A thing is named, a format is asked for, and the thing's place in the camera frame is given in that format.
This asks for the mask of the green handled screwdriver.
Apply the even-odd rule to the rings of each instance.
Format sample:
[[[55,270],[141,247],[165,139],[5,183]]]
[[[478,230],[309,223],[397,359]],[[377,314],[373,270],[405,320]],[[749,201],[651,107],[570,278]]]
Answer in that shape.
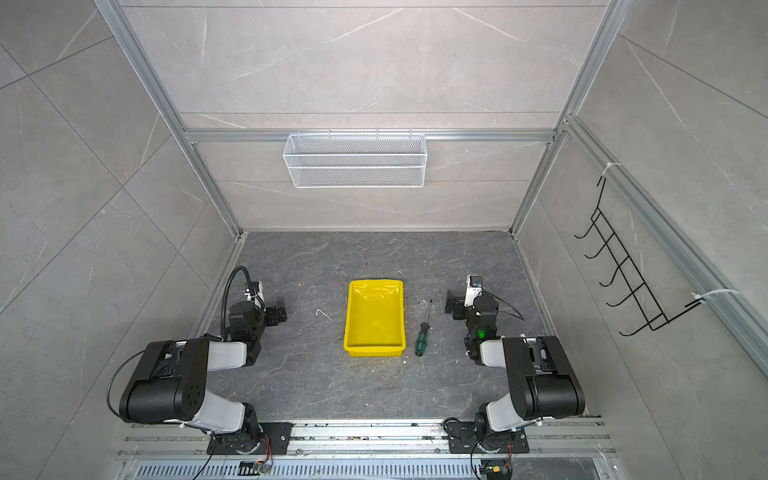
[[[417,336],[417,340],[415,344],[415,355],[417,357],[422,357],[427,348],[428,333],[430,330],[429,320],[431,316],[432,305],[433,305],[433,300],[430,299],[429,302],[427,303],[425,318],[424,318],[424,321],[420,324],[420,330],[419,330],[419,334]]]

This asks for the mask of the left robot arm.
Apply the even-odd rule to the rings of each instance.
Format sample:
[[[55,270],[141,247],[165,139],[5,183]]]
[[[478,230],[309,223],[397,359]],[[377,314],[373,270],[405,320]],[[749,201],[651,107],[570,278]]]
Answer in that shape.
[[[126,423],[178,424],[211,436],[207,452],[247,455],[267,445],[268,434],[255,408],[207,389],[212,372],[250,367],[261,351],[268,327],[287,320],[284,301],[260,306],[253,300],[230,307],[230,325],[221,337],[205,334],[187,340],[152,342],[139,359],[117,407]]]

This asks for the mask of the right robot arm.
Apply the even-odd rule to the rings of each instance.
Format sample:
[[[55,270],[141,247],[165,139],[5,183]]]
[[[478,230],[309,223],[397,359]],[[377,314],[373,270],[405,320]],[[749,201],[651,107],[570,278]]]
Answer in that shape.
[[[508,393],[475,414],[473,434],[478,443],[517,433],[543,419],[584,413],[583,389],[558,337],[500,336],[498,298],[480,287],[469,288],[462,297],[447,292],[444,311],[464,322],[468,358],[506,374]]]

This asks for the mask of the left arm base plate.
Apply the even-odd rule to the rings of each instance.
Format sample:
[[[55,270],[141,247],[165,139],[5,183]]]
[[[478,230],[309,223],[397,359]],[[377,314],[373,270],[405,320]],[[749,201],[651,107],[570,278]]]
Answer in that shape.
[[[245,425],[234,433],[216,434],[208,443],[207,455],[273,455],[287,453],[294,424],[290,422],[260,423],[251,428]]]

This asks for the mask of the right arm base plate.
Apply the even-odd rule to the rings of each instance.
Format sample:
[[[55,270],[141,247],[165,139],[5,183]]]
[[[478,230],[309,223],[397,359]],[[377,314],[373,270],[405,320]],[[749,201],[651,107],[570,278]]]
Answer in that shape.
[[[442,424],[452,454],[504,453],[527,454],[530,452],[524,431],[496,432],[484,434],[481,438],[472,422],[448,419]]]

